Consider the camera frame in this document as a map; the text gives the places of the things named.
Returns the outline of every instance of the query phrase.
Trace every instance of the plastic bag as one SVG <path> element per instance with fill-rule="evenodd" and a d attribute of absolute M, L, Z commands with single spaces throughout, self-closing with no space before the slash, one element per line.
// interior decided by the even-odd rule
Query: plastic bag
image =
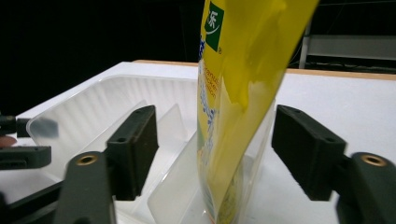
<path fill-rule="evenodd" d="M 236 221 L 245 150 L 273 103 L 318 0 L 206 0 L 198 76 L 198 172 L 216 223 Z"/>

